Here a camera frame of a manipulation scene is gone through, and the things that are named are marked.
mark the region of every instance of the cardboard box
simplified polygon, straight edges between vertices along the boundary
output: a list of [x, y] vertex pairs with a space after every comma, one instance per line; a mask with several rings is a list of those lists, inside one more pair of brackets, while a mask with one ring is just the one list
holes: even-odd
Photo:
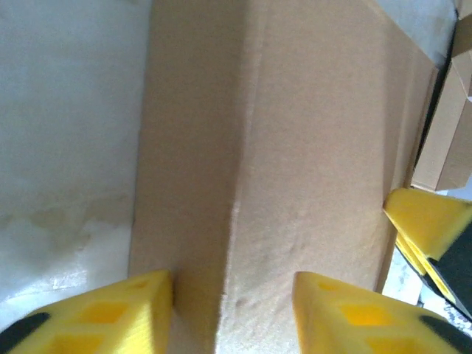
[[472, 0], [456, 1], [456, 8], [459, 18], [465, 18], [472, 14]]
[[460, 20], [452, 60], [414, 171], [424, 190], [464, 187], [472, 173], [472, 15]]
[[157, 0], [131, 273], [169, 353], [296, 353], [295, 271], [381, 288], [433, 63], [374, 0]]

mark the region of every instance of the yellow foam block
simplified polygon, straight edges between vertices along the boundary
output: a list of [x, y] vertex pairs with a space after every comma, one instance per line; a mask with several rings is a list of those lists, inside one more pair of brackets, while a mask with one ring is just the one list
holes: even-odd
[[49, 318], [9, 354], [165, 353], [169, 271], [154, 271], [39, 308]]
[[295, 275], [293, 304], [303, 354], [450, 354], [471, 345], [431, 311], [310, 272]]
[[415, 189], [392, 191], [383, 208], [413, 251], [434, 260], [441, 258], [472, 219], [471, 203]]

